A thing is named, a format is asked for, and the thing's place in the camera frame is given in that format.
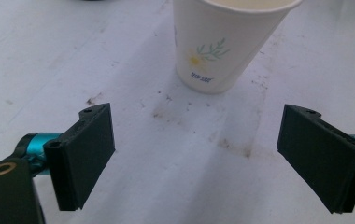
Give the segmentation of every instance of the black bracket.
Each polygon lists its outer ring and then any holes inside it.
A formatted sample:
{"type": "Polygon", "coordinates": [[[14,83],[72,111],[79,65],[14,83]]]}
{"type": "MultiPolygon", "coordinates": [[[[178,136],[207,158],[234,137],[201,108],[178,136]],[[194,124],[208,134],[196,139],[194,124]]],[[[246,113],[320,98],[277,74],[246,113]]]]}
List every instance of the black bracket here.
{"type": "Polygon", "coordinates": [[[349,213],[355,205],[355,135],[320,117],[285,105],[277,148],[331,213],[349,213]]]}
{"type": "Polygon", "coordinates": [[[29,133],[0,161],[0,223],[45,223],[33,177],[49,172],[59,209],[82,208],[115,151],[110,105],[79,112],[65,133],[29,133]]]}

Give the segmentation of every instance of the white table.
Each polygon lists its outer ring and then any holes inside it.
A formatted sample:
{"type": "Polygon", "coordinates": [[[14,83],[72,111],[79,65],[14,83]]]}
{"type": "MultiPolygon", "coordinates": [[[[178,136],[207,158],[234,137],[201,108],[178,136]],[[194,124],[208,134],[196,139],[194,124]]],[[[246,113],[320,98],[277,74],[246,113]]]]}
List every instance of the white table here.
{"type": "Polygon", "coordinates": [[[0,0],[0,160],[110,102],[117,151],[84,209],[48,223],[355,223],[331,215],[277,153],[284,104],[355,133],[355,1],[304,1],[229,91],[175,71],[171,0],[0,0]]]}

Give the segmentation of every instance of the black gripper pad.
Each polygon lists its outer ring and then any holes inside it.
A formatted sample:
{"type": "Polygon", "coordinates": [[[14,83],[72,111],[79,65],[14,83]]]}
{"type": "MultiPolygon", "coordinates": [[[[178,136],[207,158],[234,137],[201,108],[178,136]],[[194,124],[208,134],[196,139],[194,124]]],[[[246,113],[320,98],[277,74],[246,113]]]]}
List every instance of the black gripper pad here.
{"type": "Polygon", "coordinates": [[[79,112],[79,121],[44,145],[59,209],[83,207],[115,151],[110,105],[79,112]]]}
{"type": "Polygon", "coordinates": [[[320,113],[285,105],[277,148],[331,213],[355,205],[355,139],[320,113]]]}

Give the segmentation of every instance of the cup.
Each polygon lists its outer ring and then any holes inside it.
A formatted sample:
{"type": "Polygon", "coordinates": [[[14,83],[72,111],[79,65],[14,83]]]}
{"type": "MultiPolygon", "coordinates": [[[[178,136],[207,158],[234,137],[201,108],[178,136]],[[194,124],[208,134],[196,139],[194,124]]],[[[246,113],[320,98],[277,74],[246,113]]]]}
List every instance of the cup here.
{"type": "Polygon", "coordinates": [[[174,0],[177,74],[192,89],[229,90],[302,0],[174,0]]]}

